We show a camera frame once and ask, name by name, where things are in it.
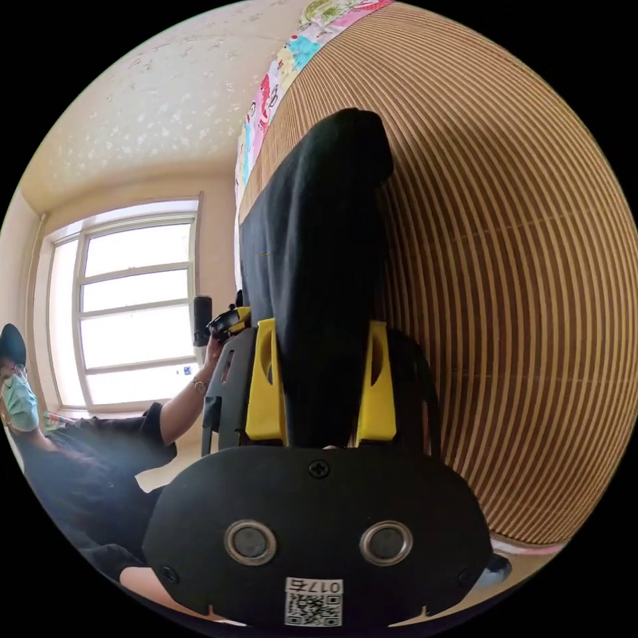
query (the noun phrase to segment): ceiling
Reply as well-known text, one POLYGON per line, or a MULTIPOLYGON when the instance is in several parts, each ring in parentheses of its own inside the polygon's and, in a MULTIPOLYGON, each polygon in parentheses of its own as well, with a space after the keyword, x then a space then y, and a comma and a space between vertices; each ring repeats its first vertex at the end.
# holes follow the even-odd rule
POLYGON ((42 213, 134 176, 227 172, 242 119, 309 0, 247 0, 138 46, 64 112, 21 181, 42 213))

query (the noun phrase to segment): printed label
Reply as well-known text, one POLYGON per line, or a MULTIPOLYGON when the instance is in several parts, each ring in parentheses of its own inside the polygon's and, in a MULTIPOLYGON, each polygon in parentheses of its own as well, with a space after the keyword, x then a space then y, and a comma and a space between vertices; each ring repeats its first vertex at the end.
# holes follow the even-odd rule
POLYGON ((293 627, 340 627, 344 582, 286 578, 286 619, 293 627))

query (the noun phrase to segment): striped wooden panel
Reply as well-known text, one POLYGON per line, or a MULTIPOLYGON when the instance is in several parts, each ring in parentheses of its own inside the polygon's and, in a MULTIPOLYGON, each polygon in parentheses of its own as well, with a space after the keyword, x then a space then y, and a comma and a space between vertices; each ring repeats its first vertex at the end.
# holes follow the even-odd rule
POLYGON ((379 311, 427 352, 446 460, 495 533, 571 538, 638 413, 638 233, 620 187, 520 61, 394 3, 296 79, 240 219, 309 127, 351 106, 383 118, 395 158, 380 195, 391 254, 379 311))

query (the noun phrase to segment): yellow bracket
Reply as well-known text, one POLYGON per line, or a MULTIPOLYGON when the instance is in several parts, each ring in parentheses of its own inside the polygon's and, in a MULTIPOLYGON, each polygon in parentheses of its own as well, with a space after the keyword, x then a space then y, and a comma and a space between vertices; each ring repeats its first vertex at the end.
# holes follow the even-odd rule
POLYGON ((385 322, 371 321, 355 446, 361 441, 389 442, 396 435, 387 330, 385 322))
POLYGON ((251 307, 239 306, 235 309, 235 312, 237 313, 237 323, 228 329, 230 335, 238 334, 246 328, 246 323, 251 317, 251 307))
POLYGON ((246 435, 252 441, 280 440, 286 445, 284 393, 277 360, 274 319, 260 321, 257 326, 246 435), (268 380, 269 370, 272 383, 268 380))

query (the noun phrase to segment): black cap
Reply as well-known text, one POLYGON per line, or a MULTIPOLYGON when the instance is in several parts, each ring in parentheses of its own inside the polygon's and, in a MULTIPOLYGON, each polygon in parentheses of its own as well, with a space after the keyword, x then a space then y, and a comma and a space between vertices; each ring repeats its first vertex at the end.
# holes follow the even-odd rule
POLYGON ((7 324, 0 334, 0 357, 11 359, 18 366, 27 364, 25 340, 13 324, 7 324))

